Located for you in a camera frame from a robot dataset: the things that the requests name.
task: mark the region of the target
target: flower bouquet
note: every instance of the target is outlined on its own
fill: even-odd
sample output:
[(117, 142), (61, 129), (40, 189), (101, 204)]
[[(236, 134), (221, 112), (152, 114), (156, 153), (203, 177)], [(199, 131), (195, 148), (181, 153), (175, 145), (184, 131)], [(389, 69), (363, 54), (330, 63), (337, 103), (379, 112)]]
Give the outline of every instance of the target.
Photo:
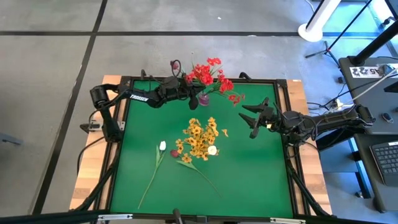
[[(199, 103), (203, 106), (209, 104), (209, 94), (216, 93), (221, 96), (228, 98), (236, 106), (242, 100), (244, 100), (244, 94), (240, 95), (233, 91), (234, 84), (231, 80), (225, 78), (224, 71), (221, 69), (221, 60), (219, 58), (208, 58), (207, 65), (192, 64), (192, 71), (185, 79), (188, 83), (199, 82), (202, 85), (210, 86), (206, 92), (202, 92), (198, 95)], [(214, 82), (213, 75), (217, 74), (218, 79)]]

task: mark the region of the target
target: white tulip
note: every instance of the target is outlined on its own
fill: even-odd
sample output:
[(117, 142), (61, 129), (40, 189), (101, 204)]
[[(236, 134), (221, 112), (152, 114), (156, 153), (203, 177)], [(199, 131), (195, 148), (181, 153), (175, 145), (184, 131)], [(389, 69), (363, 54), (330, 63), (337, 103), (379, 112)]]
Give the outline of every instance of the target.
[(209, 153), (209, 155), (214, 156), (215, 154), (217, 154), (217, 148), (216, 146), (209, 146), (207, 148), (207, 152)]
[(165, 142), (165, 141), (161, 141), (161, 142), (160, 142), (159, 149), (160, 149), (161, 151), (164, 151), (164, 150), (166, 149), (166, 142)]

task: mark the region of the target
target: wooden table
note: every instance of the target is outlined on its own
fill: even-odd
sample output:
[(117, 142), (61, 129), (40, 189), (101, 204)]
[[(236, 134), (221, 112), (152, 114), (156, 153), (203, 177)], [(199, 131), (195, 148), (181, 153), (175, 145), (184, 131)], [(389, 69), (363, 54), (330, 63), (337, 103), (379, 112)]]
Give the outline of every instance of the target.
[[(120, 75), (105, 75), (103, 83), (119, 84), (121, 81)], [(307, 101), (305, 99), (303, 84), (301, 80), (287, 80), (287, 89), (289, 92), (290, 105), (292, 110), (299, 111), (303, 114), (308, 114)], [(108, 91), (109, 98), (112, 99), (116, 94), (112, 91)], [(282, 111), (285, 111), (285, 96), (282, 88), (279, 88), (280, 102), (282, 105)], [(123, 117), (124, 105), (126, 100), (122, 100), (121, 107), (118, 114), (118, 119)], [(96, 113), (94, 118), (100, 118), (100, 114)], [(87, 138), (86, 144), (89, 144), (98, 138), (102, 137), (103, 133), (101, 131), (90, 132)], [(114, 151), (116, 144), (112, 145), (111, 158), (109, 163), (113, 160)], [(95, 145), (91, 146), (85, 151), (82, 160), (80, 171), (76, 180), (75, 190), (73, 192), (72, 201), (70, 203), (70, 209), (79, 206), (84, 199), (90, 194), (95, 185), (100, 179), (101, 168), (104, 161), (106, 149), (105, 140), (97, 142)], [(331, 207), (329, 203), (328, 193), (326, 191), (325, 180), (323, 178), (322, 167), (320, 164), (320, 159), (318, 152), (308, 144), (304, 144), (300, 147), (300, 158), (302, 162), (302, 170), (305, 185), (315, 198), (315, 200), (322, 206), (322, 208), (331, 214)], [(109, 181), (104, 186), (99, 208), (105, 208), (106, 197), (108, 196)], [(295, 184), (295, 194), (297, 200), (298, 213), (304, 214), (304, 206), (302, 203), (302, 196), (300, 189)]]

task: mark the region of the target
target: sticker label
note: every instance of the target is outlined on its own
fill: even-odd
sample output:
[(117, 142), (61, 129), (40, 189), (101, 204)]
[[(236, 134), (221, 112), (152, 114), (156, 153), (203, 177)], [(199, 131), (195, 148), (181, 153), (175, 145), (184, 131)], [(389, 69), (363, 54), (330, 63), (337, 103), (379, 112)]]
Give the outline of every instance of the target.
[[(398, 64), (390, 63), (390, 66), (397, 68)], [(372, 67), (350, 67), (349, 68), (351, 75), (353, 78), (381, 78), (379, 74), (379, 67), (372, 66)]]

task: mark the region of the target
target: green mat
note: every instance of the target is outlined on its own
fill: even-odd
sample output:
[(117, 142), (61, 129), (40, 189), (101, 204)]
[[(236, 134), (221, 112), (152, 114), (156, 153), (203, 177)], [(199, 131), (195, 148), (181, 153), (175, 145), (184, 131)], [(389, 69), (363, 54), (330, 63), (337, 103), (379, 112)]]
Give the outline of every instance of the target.
[[(135, 81), (135, 88), (149, 89), (148, 81)], [(272, 85), (235, 84), (238, 93), (244, 93), (247, 105), (256, 105), (266, 96), (270, 105), (275, 102)], [(210, 105), (194, 111), (186, 101), (171, 101), (159, 109), (132, 101), (127, 117), (121, 158), (116, 176), (111, 212), (171, 214), (178, 208), (183, 215), (230, 217), (292, 217), (289, 186), (280, 135), (262, 128), (256, 139), (250, 139), (251, 130), (240, 118), (244, 110), (240, 103), (220, 95), (210, 95)], [(195, 166), (217, 187), (220, 197), (211, 185), (194, 170), (176, 162), (169, 152), (176, 149), (175, 140), (184, 139), (182, 133), (191, 118), (203, 124), (214, 117), (220, 136), (215, 145), (218, 156), (208, 161), (193, 158)], [(225, 137), (222, 129), (228, 130)], [(155, 167), (155, 147), (167, 143), (167, 154), (140, 209), (138, 204)]]

